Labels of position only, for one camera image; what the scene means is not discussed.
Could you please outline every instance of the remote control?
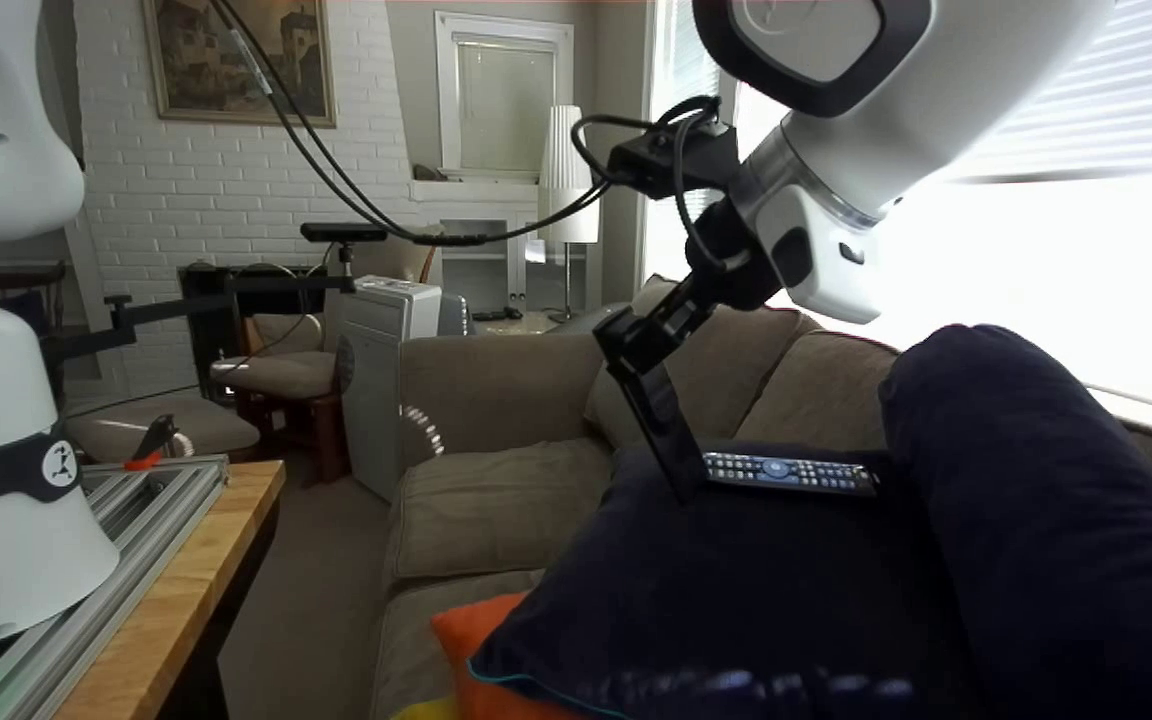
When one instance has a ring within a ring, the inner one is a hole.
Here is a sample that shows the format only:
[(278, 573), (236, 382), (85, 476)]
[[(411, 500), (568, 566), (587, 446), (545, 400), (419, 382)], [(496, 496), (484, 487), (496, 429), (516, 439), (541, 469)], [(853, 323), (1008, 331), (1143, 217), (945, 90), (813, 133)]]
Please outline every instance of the remote control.
[(705, 452), (710, 483), (813, 491), (813, 496), (859, 496), (881, 491), (881, 476), (848, 459), (805, 459), (805, 454), (755, 454), (755, 452)]

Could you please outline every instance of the dark blue cushion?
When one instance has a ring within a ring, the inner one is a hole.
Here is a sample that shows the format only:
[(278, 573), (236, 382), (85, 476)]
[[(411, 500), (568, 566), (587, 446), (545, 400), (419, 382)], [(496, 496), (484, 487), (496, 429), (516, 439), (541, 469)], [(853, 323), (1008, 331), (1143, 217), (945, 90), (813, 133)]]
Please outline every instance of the dark blue cushion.
[(945, 326), (894, 358), (882, 423), (998, 714), (1152, 714), (1152, 464), (1082, 382)]
[(473, 667), (585, 714), (988, 714), (900, 476), (870, 504), (721, 483), (680, 504), (647, 452), (621, 454), (597, 518)]

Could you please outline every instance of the sofa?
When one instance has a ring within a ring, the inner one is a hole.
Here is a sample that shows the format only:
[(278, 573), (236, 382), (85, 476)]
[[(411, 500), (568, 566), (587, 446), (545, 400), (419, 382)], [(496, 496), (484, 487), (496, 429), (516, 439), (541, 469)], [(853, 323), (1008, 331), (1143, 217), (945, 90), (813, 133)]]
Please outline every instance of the sofa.
[[(894, 351), (797, 309), (714, 317), (666, 358), (699, 439), (882, 452)], [(386, 513), (372, 720), (450, 696), (428, 618), (541, 582), (641, 444), (587, 326), (411, 338), (395, 370), (400, 487)], [(1129, 429), (1152, 459), (1152, 429)]]

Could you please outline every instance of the framed picture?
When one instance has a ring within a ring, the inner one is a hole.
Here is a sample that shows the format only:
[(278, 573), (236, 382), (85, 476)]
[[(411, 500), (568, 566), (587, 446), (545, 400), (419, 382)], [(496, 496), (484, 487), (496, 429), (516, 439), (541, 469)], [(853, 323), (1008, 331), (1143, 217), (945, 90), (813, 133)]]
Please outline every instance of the framed picture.
[[(312, 125), (332, 125), (322, 0), (229, 0)], [(274, 125), (212, 0), (142, 0), (148, 73), (164, 121)]]

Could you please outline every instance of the brick wall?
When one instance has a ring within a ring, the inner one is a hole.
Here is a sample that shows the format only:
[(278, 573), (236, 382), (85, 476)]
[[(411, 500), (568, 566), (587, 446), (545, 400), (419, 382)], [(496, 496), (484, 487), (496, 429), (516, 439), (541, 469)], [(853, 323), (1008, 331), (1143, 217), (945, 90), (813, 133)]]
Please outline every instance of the brick wall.
[[(506, 217), (527, 209), (411, 202), (403, 121), (383, 0), (322, 0), (336, 129), (318, 136), (368, 194), (406, 224)], [(317, 263), (301, 220), (352, 217), (297, 154), (278, 129), (158, 121), (153, 104), (142, 2), (77, 2), (78, 136), (88, 202), (72, 237), (88, 251), (85, 305), (100, 294), (174, 298), (174, 267)], [(142, 323), (138, 342), (106, 351), (114, 395), (193, 382), (182, 319)]]

